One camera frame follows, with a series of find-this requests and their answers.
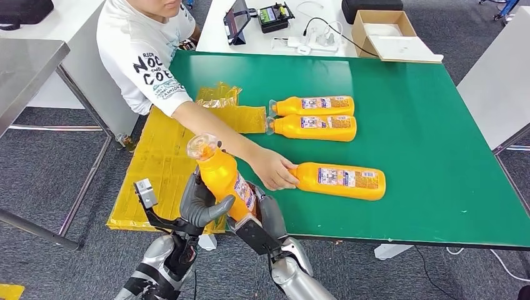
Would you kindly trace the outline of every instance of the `yellow plastic bag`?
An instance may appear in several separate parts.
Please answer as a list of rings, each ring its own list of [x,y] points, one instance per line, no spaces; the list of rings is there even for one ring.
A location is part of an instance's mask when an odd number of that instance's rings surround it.
[[[18,300],[24,291],[23,286],[14,284],[0,284],[0,299]]]
[[[238,95],[242,91],[237,86],[230,87],[219,81],[216,87],[203,86],[199,89],[195,103],[205,108],[223,108],[238,105]]]
[[[197,102],[206,105],[219,119],[239,133],[264,133],[265,107],[237,106],[241,89],[219,82],[215,88],[203,87]],[[133,183],[149,178],[158,205],[156,214],[165,219],[180,216],[179,205],[186,182],[195,170],[195,160],[188,157],[186,146],[194,134],[154,107],[121,189],[107,221],[111,229],[155,231],[134,192]],[[226,220],[221,218],[204,229],[205,234],[223,233]]]

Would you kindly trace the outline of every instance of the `white t-shirt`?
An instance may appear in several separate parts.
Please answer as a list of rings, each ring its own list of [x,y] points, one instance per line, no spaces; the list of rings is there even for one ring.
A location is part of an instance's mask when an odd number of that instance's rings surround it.
[[[171,116],[191,101],[168,67],[179,43],[194,29],[195,19],[183,5],[163,24],[126,0],[106,0],[97,22],[99,55],[132,111],[148,114],[154,104]]]

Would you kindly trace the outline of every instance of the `gray table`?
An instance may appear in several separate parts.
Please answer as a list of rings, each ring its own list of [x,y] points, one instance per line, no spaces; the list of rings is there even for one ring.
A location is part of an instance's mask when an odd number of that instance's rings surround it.
[[[68,45],[64,41],[0,39],[0,49],[2,49],[0,52],[0,137],[9,128],[47,131],[103,130],[107,134],[105,143],[97,155],[72,208],[68,212],[59,234],[0,208],[0,221],[61,244],[69,249],[77,249],[79,248],[79,243],[65,236],[103,160],[107,148],[114,140],[114,134],[61,65],[63,59],[70,52]],[[94,118],[98,126],[25,126],[13,124],[53,72],[57,72],[66,86],[85,107],[86,111]]]

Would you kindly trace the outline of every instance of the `yellow bottle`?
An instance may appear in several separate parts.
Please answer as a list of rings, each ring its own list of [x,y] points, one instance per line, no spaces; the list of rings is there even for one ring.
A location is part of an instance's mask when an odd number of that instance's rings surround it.
[[[377,169],[304,162],[289,172],[300,180],[297,188],[308,192],[379,200],[386,190],[384,173]]]
[[[187,155],[197,160],[201,177],[208,189],[220,202],[228,195],[236,200],[228,215],[236,222],[248,213],[256,216],[256,194],[238,172],[236,160],[218,147],[218,140],[211,134],[193,137],[187,144]]]
[[[288,116],[290,114],[323,115],[347,114],[353,116],[353,98],[350,96],[326,96],[313,98],[289,97],[283,101],[269,101],[269,115]]]
[[[267,118],[267,134],[283,134],[291,139],[322,139],[349,142],[357,133],[355,117],[345,115]]]

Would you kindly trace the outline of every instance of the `human hand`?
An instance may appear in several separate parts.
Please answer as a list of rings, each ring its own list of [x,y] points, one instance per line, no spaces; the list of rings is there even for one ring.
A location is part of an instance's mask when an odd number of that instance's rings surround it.
[[[270,149],[259,147],[247,163],[265,188],[271,191],[294,189],[299,183],[298,179],[288,171],[288,169],[296,169],[297,165]]]

